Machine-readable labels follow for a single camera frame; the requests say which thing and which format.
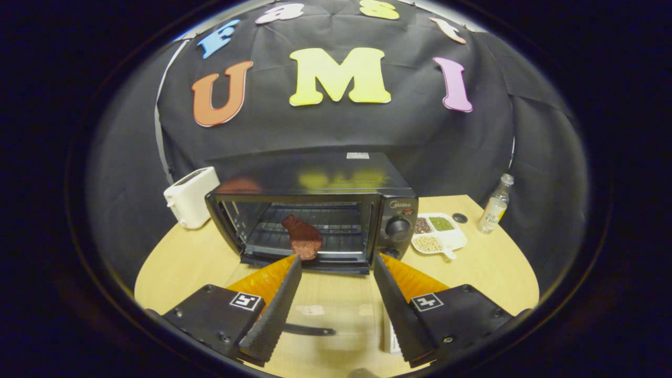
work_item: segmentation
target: bottle label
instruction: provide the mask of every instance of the bottle label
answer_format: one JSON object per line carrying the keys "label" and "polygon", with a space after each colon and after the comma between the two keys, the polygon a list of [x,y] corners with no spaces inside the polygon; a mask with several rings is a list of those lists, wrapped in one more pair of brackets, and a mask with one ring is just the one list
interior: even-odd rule
{"label": "bottle label", "polygon": [[488,228],[495,228],[495,226],[497,226],[499,221],[502,219],[506,208],[506,202],[500,200],[499,198],[490,198],[488,204],[485,205],[485,211],[483,212],[483,216],[479,221],[480,224]]}

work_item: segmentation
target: pink letter i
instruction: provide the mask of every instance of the pink letter i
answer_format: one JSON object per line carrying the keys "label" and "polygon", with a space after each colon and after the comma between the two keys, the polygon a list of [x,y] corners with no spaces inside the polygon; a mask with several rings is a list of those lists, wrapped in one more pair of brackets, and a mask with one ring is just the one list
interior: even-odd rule
{"label": "pink letter i", "polygon": [[464,67],[460,63],[445,58],[435,57],[434,61],[441,66],[441,71],[444,72],[444,80],[446,81],[444,106],[461,112],[471,112],[474,107],[466,99],[466,90],[462,80]]}

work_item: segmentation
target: steak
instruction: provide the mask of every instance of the steak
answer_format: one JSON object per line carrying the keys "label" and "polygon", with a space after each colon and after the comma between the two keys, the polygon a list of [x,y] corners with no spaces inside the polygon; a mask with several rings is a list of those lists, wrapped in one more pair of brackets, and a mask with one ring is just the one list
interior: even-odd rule
{"label": "steak", "polygon": [[292,251],[301,260],[312,260],[317,257],[317,251],[322,247],[322,235],[315,227],[303,223],[294,215],[288,215],[282,225],[290,233]]}

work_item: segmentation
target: black cloth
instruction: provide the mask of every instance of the black cloth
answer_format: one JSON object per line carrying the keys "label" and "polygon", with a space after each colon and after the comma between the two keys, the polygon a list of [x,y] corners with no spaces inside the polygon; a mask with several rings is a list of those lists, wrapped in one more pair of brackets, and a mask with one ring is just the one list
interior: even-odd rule
{"label": "black cloth", "polygon": [[[580,243],[587,195],[576,121],[553,86],[496,36],[448,20],[467,41],[458,44],[428,19],[436,15],[404,3],[394,2],[399,20],[365,16],[354,0],[302,3],[304,14],[292,20],[255,24],[278,4],[236,16],[240,22],[231,41],[207,59],[198,42],[228,20],[185,45],[159,98],[174,178],[214,166],[223,180],[244,170],[251,157],[288,150],[381,151],[418,195],[468,194],[483,204],[509,167],[515,137],[516,183],[502,226],[530,261],[543,293]],[[320,104],[290,105],[297,76],[291,52],[322,48],[342,63],[357,47],[385,53],[381,69],[390,103],[352,102],[351,82],[339,102],[317,83],[325,95]],[[131,287],[148,254],[175,224],[162,195],[168,183],[153,124],[153,100],[171,48],[120,92],[101,125],[91,164],[89,205],[97,240]],[[435,56],[465,68],[472,112],[442,104],[446,87]],[[253,66],[240,112],[224,124],[198,125],[191,86],[219,73],[212,105],[221,107],[228,99],[224,71],[242,61]]]}

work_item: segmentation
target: oven control knob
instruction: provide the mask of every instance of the oven control knob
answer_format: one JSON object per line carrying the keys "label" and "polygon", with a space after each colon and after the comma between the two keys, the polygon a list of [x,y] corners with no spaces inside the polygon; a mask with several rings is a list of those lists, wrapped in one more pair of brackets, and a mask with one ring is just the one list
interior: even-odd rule
{"label": "oven control knob", "polygon": [[392,241],[402,241],[411,233],[411,224],[406,219],[392,219],[387,223],[385,232],[392,238]]}

